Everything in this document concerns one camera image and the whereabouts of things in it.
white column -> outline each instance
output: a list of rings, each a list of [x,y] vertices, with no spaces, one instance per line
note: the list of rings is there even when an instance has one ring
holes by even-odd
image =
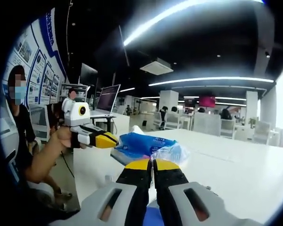
[[[246,108],[245,107],[241,107],[240,109],[240,118],[242,119],[246,117]]]
[[[258,108],[258,92],[246,92],[246,120],[245,124],[248,125],[250,118],[257,118]]]
[[[172,90],[163,90],[160,92],[159,108],[166,106],[169,111],[172,107],[177,107],[178,105],[178,93]]]
[[[132,96],[126,96],[125,97],[125,102],[124,102],[125,107],[127,107],[127,105],[129,105],[131,108],[133,108],[132,99],[133,99]]]

white table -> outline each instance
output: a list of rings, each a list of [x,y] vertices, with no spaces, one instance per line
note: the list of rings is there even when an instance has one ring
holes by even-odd
[[[283,148],[215,137],[185,129],[149,132],[175,139],[190,149],[182,171],[189,181],[210,186],[239,218],[265,223],[283,202]],[[79,202],[105,185],[105,175],[124,168],[109,149],[75,150],[74,171]]]
[[[111,119],[111,124],[113,124],[112,131],[113,134],[119,137],[122,134],[129,132],[129,122],[130,117],[123,114],[112,113],[114,118]],[[94,118],[95,122],[107,122],[105,118]]]

display board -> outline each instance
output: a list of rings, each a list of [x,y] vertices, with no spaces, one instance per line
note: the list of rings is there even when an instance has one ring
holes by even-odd
[[[25,69],[27,92],[25,105],[56,103],[66,72],[62,65],[55,37],[55,9],[34,21],[20,35],[10,53],[3,75],[3,90],[16,65]]]

ceiling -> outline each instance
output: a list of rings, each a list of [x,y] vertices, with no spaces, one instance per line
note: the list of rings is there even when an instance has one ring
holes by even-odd
[[[256,90],[261,97],[275,85],[207,80],[149,87],[155,82],[206,77],[276,80],[283,69],[283,13],[279,14],[279,8],[271,3],[267,7],[243,0],[191,6],[160,20],[123,46],[123,40],[140,24],[180,2],[183,0],[74,3],[68,19],[69,62],[64,57],[69,80],[77,81],[83,62],[99,72],[100,86],[111,85],[115,73],[115,84],[121,84],[121,89],[135,88],[120,95],[136,97],[156,97],[166,89],[177,91],[180,98],[201,95],[245,98],[247,90]],[[57,23],[65,16],[65,8],[57,9]],[[61,41],[63,35],[58,37],[59,50],[67,56],[63,53],[66,46]],[[168,62],[173,72],[153,75],[140,70],[157,57]],[[95,82],[95,75],[84,78],[89,85]]]

